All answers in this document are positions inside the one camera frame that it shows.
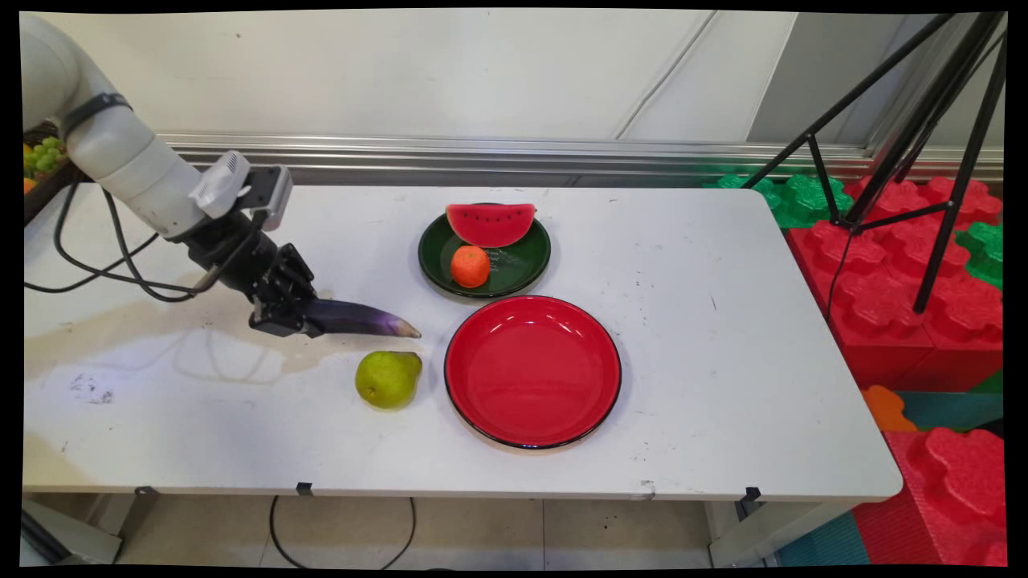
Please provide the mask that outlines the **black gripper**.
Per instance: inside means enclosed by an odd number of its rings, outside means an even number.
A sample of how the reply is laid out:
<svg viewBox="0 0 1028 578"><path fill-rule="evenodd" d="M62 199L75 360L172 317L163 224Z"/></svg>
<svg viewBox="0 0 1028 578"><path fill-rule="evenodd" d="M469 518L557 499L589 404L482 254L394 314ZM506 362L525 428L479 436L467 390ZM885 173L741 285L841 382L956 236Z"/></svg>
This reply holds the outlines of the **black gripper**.
<svg viewBox="0 0 1028 578"><path fill-rule="evenodd" d="M241 212L210 220L186 237L188 256L250 301L249 327L272 336L308 334L304 304L316 299L313 272L293 244L261 230L262 219Z"/></svg>

